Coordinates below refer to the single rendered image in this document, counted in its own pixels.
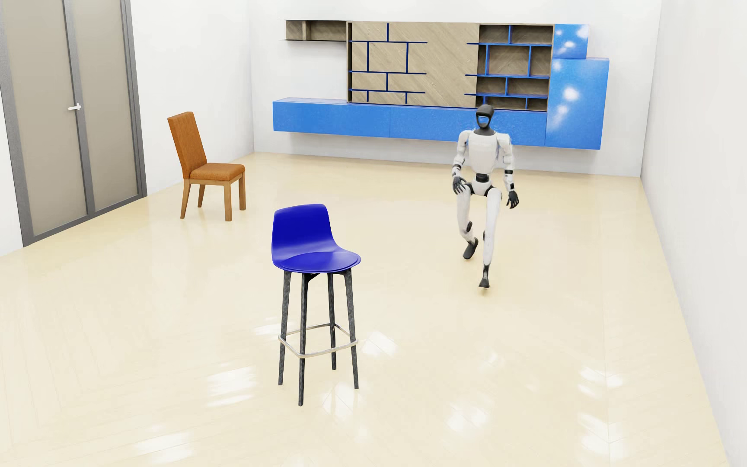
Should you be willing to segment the brown upholstered wooden chair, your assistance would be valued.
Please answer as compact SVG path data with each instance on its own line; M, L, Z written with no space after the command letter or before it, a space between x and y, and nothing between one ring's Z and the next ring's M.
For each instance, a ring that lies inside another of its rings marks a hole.
M198 207L206 186L223 186L225 220L232 221L232 184L238 182L239 209L246 209L246 168L242 164L209 163L202 146L195 116L183 112L168 118L183 177L182 207L184 218L192 185L199 185Z

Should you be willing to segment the robot leg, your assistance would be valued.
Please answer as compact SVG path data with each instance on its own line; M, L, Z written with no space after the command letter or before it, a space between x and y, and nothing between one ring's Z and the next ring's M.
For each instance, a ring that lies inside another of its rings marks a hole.
M483 248L483 272L482 280L479 284L481 288L489 288L489 269L492 263L494 244L495 244L495 229L497 224L497 218L500 213L502 194L501 191L496 188L490 188L486 194L486 222L484 231L484 248Z
M476 251L476 247L479 240L475 237L472 232L472 222L469 219L471 196L473 195L472 185L470 183L464 183L462 179L458 179L461 184L459 185L459 191L457 191L457 222L460 229L462 238L466 240L466 249L463 252L463 259L469 260L472 258Z

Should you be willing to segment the grey double door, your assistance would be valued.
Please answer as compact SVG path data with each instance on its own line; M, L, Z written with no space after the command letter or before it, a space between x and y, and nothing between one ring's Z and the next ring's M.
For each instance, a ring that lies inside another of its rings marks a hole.
M148 194L131 0L0 0L24 247Z

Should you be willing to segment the robot left leg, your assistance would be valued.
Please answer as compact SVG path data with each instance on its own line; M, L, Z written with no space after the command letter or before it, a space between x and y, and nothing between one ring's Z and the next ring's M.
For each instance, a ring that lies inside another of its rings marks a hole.
M486 222L484 231L484 248L483 248L483 272L482 280L479 284L481 288L489 288L489 269L492 263L494 244L495 244L495 229L497 224L497 218L500 213L502 194L501 191L496 188L490 188L486 194Z

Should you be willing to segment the blue and wood wall cabinet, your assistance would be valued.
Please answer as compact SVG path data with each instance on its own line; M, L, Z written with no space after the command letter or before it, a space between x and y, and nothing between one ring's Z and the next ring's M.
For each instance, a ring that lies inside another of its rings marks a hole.
M599 150L609 60L588 26L287 20L285 40L344 41L344 99L273 102L275 131L455 141L490 105L525 146Z

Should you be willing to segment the robot white torso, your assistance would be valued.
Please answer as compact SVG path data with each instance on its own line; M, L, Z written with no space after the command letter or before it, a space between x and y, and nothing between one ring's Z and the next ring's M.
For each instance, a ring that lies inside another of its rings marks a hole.
M499 151L507 153L507 146L511 144L509 134L493 133L492 135L477 134L473 131L463 131L466 137L466 149L469 160L476 176L473 182L466 183L473 194L488 196L493 189L489 174L495 167Z

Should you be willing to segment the blue bar stool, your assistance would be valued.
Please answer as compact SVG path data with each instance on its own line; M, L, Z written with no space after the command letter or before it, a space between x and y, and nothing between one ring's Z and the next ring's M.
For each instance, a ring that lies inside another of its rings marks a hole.
M289 350L299 360L298 404L302 406L305 393L306 358L329 354L331 367L335 370L337 351L348 348L351 351L354 387L358 389L358 338L355 329L352 269L361 262L361 257L337 244L332 234L327 207L312 204L276 210L272 226L271 258L275 267L284 271L281 326L277 337L280 343L278 384L283 384L285 352ZM294 272L302 277L300 327L290 331L288 313L291 277ZM307 326L308 286L310 281L320 274L327 278L329 321ZM344 329L335 320L335 275L340 275L345 279L348 329ZM321 327L329 329L330 348L307 353L306 333Z

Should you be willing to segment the robot right leg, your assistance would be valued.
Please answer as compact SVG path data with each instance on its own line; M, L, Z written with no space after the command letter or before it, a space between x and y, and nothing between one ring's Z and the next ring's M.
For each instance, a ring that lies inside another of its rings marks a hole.
M472 222L469 219L471 196L473 195L472 185L470 183L464 183L462 179L458 179L461 184L459 185L459 191L457 191L457 222L460 229L462 238L466 240L466 249L463 252L463 259L469 260L472 258L476 251L476 247L479 240L475 237L472 232Z

